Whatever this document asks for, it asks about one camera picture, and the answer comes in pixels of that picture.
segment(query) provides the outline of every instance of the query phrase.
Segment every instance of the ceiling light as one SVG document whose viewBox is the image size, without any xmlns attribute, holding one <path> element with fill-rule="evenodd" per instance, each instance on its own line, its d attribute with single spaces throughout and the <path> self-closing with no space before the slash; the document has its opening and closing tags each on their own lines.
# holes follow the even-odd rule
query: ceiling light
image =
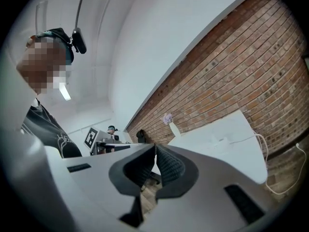
<svg viewBox="0 0 309 232">
<path fill-rule="evenodd" d="M 71 96 L 69 95 L 67 89 L 66 89 L 66 84 L 65 83 L 60 83 L 59 84 L 59 90 L 63 96 L 63 98 L 66 100 L 66 101 L 69 101 L 71 100 Z"/>
</svg>

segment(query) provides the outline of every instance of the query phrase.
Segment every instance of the power cord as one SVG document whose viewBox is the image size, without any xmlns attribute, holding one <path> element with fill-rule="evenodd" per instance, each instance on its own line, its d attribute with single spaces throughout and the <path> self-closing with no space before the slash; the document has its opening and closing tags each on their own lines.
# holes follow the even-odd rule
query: power cord
<svg viewBox="0 0 309 232">
<path fill-rule="evenodd" d="M 265 138 L 264 138 L 261 134 L 257 134 L 255 131 L 253 131 L 253 132 L 254 132 L 254 135 L 253 135 L 253 136 L 248 137 L 248 138 L 246 138 L 246 139 L 244 139 L 244 140 L 231 142 L 231 144 L 240 143 L 240 142 L 246 141 L 246 140 L 248 140 L 248 139 L 250 139 L 250 138 L 257 137 L 258 140 L 259 140 L 260 148 L 261 148 L 261 150 L 263 151 L 262 143 L 261 143 L 261 140 L 260 140 L 260 138 L 261 138 L 261 139 L 263 140 L 264 144 L 265 144 L 265 147 L 266 147 L 265 166 L 266 166 L 266 169 L 267 169 L 267 159 L 268 159 L 268 153 L 269 153 L 269 151 L 268 151 L 268 146 L 267 146 L 266 140 L 265 140 Z M 299 181 L 299 179 L 300 179 L 301 172 L 302 172 L 302 170 L 303 170 L 303 168 L 304 168 L 304 166 L 305 166 L 306 160 L 307 160 L 307 155 L 306 155 L 305 151 L 302 150 L 302 149 L 299 147 L 299 143 L 296 144 L 296 148 L 299 149 L 300 151 L 302 151 L 302 152 L 305 154 L 305 160 L 304 160 L 303 165 L 301 166 L 301 169 L 300 169 L 298 178 L 297 178 L 297 180 L 295 181 L 295 183 L 294 183 L 293 185 L 291 185 L 287 190 L 285 190 L 285 191 L 283 191 L 283 192 L 275 192 L 273 189 L 271 189 L 271 188 L 268 186 L 268 184 L 267 184 L 268 176 L 267 176 L 267 179 L 266 179 L 266 183 L 265 183 L 265 184 L 266 184 L 267 188 L 268 188 L 271 192 L 273 192 L 274 194 L 276 194 L 276 195 L 285 194 L 287 191 L 289 191 L 291 188 L 293 188 L 293 187 L 297 184 L 297 182 Z"/>
</svg>

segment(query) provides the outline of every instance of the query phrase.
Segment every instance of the desk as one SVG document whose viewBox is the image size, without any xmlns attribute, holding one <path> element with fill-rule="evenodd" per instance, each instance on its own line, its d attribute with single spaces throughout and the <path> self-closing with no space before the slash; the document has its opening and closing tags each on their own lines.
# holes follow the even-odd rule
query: desk
<svg viewBox="0 0 309 232">
<path fill-rule="evenodd" d="M 206 126 L 182 133 L 180 137 L 175 137 L 170 141 L 169 145 L 223 160 L 256 183 L 262 184 L 267 179 L 267 169 L 256 137 L 240 143 L 228 144 L 228 147 L 221 149 L 220 152 L 209 147 L 214 143 L 214 137 L 217 140 L 226 137 L 229 142 L 234 142 L 253 135 L 248 121 L 238 110 Z M 156 164 L 152 171 L 160 174 Z"/>
</svg>

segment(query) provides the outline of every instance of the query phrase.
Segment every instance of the black shirt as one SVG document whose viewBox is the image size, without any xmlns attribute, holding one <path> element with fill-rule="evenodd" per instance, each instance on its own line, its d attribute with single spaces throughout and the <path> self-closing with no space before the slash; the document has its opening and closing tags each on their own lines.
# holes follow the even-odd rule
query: black shirt
<svg viewBox="0 0 309 232">
<path fill-rule="evenodd" d="M 38 101 L 38 106 L 31 106 L 24 120 L 22 129 L 37 136 L 45 146 L 58 149 L 62 158 L 81 157 L 78 147 L 55 118 Z"/>
</svg>

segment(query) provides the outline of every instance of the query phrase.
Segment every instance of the white panel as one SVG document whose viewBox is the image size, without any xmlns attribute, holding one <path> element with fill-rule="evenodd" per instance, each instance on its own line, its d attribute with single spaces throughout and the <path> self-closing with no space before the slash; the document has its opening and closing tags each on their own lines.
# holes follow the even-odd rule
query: white panel
<svg viewBox="0 0 309 232">
<path fill-rule="evenodd" d="M 60 27 L 64 0 L 48 0 L 46 27 L 55 29 Z"/>
<path fill-rule="evenodd" d="M 114 48 L 134 0 L 110 0 L 97 36 L 96 65 L 110 65 Z"/>
<path fill-rule="evenodd" d="M 105 98 L 108 93 L 108 85 L 110 78 L 110 67 L 96 67 L 96 85 L 97 85 L 97 97 Z"/>
<path fill-rule="evenodd" d="M 93 72 L 94 70 L 91 68 L 75 69 L 71 72 L 68 91 L 72 99 L 80 101 L 87 96 L 96 94 Z"/>
<path fill-rule="evenodd" d="M 81 0 L 64 0 L 63 3 L 60 26 L 69 37 L 75 28 L 80 2 Z"/>
<path fill-rule="evenodd" d="M 44 32 L 47 30 L 46 28 L 46 15 L 47 15 L 47 5 L 48 1 L 40 2 L 36 7 L 36 33 Z"/>
</svg>

